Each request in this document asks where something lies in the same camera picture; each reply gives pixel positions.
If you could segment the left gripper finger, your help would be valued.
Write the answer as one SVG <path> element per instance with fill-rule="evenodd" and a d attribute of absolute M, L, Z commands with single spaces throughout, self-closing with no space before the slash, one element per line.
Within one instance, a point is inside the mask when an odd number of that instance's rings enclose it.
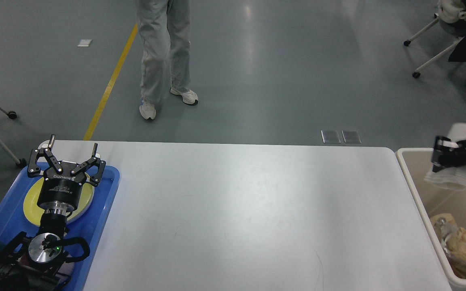
<path fill-rule="evenodd" d="M 91 186 L 98 186 L 102 180 L 102 175 L 106 167 L 106 161 L 102 160 L 97 152 L 98 143 L 94 143 L 92 156 L 83 162 L 82 164 L 76 164 L 75 168 L 70 170 L 70 176 L 73 177 L 73 181 L 79 184 L 88 183 Z M 97 169 L 96 174 L 91 175 L 87 178 L 87 171 L 92 167 Z"/>
<path fill-rule="evenodd" d="M 55 138 L 55 134 L 52 134 L 50 140 L 46 144 L 46 147 L 41 146 L 40 148 L 33 149 L 31 151 L 31 156 L 27 167 L 28 177 L 48 176 L 48 171 L 52 171 L 53 175 L 62 174 L 64 172 L 63 168 L 61 167 L 60 161 L 57 160 L 52 151 Z M 49 166 L 44 170 L 37 165 L 37 162 L 41 157 L 43 157 L 46 160 Z"/>

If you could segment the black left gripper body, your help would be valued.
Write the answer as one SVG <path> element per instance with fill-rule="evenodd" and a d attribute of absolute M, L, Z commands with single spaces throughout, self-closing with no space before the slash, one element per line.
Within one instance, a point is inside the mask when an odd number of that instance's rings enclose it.
<path fill-rule="evenodd" d="M 73 213 L 79 208 L 84 212 L 94 196 L 89 183 L 88 162 L 60 162 L 60 168 L 48 168 L 44 173 L 37 206 L 46 213 Z"/>

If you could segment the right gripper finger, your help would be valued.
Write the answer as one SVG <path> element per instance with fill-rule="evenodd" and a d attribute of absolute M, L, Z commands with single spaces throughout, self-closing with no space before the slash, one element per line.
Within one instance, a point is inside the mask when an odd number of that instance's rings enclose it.
<path fill-rule="evenodd" d="M 448 137 L 436 136 L 432 164 L 433 168 L 462 167 L 466 165 L 464 148 Z"/>

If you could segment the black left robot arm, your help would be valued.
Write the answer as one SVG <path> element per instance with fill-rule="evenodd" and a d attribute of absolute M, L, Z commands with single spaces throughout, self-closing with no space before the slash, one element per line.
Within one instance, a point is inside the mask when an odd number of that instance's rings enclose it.
<path fill-rule="evenodd" d="M 79 209 L 85 185 L 98 186 L 106 162 L 93 145 L 88 160 L 58 160 L 53 154 L 55 136 L 31 151 L 27 167 L 30 178 L 43 180 L 36 205 L 43 210 L 35 236 L 19 232 L 0 251 L 0 291 L 60 291 L 72 279 L 69 264 L 91 254 L 81 236 L 67 238 L 67 219 Z"/>

